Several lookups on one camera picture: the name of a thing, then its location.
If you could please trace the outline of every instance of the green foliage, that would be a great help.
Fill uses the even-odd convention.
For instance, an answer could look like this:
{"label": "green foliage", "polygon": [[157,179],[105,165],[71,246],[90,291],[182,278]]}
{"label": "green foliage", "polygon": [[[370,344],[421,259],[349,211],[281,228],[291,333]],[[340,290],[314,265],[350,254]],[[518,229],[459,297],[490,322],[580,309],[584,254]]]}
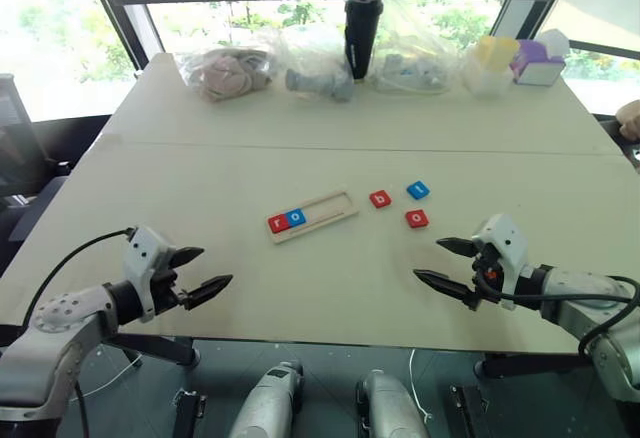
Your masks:
{"label": "green foliage", "polygon": [[452,8],[436,15],[433,19],[444,38],[451,40],[464,50],[491,31],[491,19],[478,14],[472,7]]}
{"label": "green foliage", "polygon": [[640,61],[619,62],[609,55],[586,50],[571,50],[566,58],[565,78],[584,80],[633,80],[640,83]]}
{"label": "green foliage", "polygon": [[97,7],[88,10],[82,17],[82,26],[89,32],[94,48],[102,51],[104,55],[101,57],[103,59],[82,57],[84,71],[80,81],[115,81],[129,78],[133,71],[131,60],[102,10]]}
{"label": "green foliage", "polygon": [[165,26],[172,32],[178,36],[184,36],[187,38],[191,38],[199,33],[207,36],[208,31],[199,25],[186,25],[181,21],[173,21],[171,17],[164,17]]}
{"label": "green foliage", "polygon": [[446,5],[449,0],[413,0],[418,8],[425,8],[431,4]]}
{"label": "green foliage", "polygon": [[18,24],[52,53],[74,58],[80,82],[131,76],[131,61],[97,0],[26,3],[18,12]]}
{"label": "green foliage", "polygon": [[316,23],[322,21],[321,8],[316,7],[308,1],[298,1],[295,5],[283,3],[278,7],[278,13],[289,15],[282,20],[283,26],[306,25],[307,23]]}
{"label": "green foliage", "polygon": [[231,19],[231,24],[235,28],[246,28],[251,31],[258,30],[263,26],[276,26],[274,21],[260,16],[257,13],[249,13],[249,15],[245,16],[236,16]]}

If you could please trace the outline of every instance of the black thermos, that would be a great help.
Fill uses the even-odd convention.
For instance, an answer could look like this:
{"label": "black thermos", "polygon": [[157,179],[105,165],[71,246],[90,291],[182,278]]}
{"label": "black thermos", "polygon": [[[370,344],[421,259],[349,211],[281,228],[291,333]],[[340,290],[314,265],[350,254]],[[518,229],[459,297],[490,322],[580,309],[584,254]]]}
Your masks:
{"label": "black thermos", "polygon": [[382,0],[347,0],[344,10],[347,13],[344,51],[353,71],[353,79],[359,80],[364,78],[369,68],[373,40],[382,13]]}

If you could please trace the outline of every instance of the office chair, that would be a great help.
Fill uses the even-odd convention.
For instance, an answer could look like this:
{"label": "office chair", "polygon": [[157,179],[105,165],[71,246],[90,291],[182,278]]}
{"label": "office chair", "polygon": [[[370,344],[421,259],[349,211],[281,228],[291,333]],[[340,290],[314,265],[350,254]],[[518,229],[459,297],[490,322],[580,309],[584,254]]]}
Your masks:
{"label": "office chair", "polygon": [[47,157],[13,75],[0,74],[0,276],[70,171]]}

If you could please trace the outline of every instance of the plastic bag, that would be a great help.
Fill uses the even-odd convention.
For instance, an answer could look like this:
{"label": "plastic bag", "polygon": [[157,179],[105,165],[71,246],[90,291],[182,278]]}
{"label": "plastic bag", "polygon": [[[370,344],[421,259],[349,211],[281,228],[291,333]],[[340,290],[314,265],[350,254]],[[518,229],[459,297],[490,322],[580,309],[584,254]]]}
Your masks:
{"label": "plastic bag", "polygon": [[287,89],[304,97],[349,101],[353,75],[344,54],[344,37],[324,24],[290,26],[281,32],[279,55],[287,68]]}
{"label": "plastic bag", "polygon": [[384,12],[367,80],[379,91],[443,93],[451,88],[459,59],[434,35],[407,0],[382,0]]}
{"label": "plastic bag", "polygon": [[220,101],[262,90],[276,73],[270,46],[224,47],[178,61],[185,84],[201,96]]}

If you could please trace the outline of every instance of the window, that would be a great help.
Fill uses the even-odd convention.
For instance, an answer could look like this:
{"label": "window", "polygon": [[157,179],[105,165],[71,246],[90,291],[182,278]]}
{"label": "window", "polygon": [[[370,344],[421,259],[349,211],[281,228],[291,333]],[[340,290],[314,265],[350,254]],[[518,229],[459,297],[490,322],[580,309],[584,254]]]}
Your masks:
{"label": "window", "polygon": [[[488,34],[501,0],[411,0],[436,33],[462,50]],[[169,52],[195,52],[215,45],[241,45],[253,31],[272,26],[324,22],[344,29],[344,0],[234,1],[150,4],[149,11]]]}
{"label": "window", "polygon": [[99,0],[0,0],[0,73],[33,121],[110,114],[133,66]]}
{"label": "window", "polygon": [[640,98],[640,61],[572,49],[563,77],[591,113],[614,115]]}
{"label": "window", "polygon": [[640,51],[640,0],[558,0],[542,31],[552,28],[573,41]]}

